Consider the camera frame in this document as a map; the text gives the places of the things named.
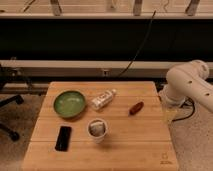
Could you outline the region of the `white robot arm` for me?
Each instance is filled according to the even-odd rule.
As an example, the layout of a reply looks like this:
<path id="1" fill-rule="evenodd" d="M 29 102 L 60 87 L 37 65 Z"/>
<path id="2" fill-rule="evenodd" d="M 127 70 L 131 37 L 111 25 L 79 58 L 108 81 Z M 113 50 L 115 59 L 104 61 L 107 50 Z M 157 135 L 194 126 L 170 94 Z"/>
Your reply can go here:
<path id="1" fill-rule="evenodd" d="M 187 97 L 213 113 L 213 85 L 206 79 L 209 67 L 202 60 L 193 60 L 170 68 L 167 84 L 159 92 L 166 108 L 180 107 Z"/>

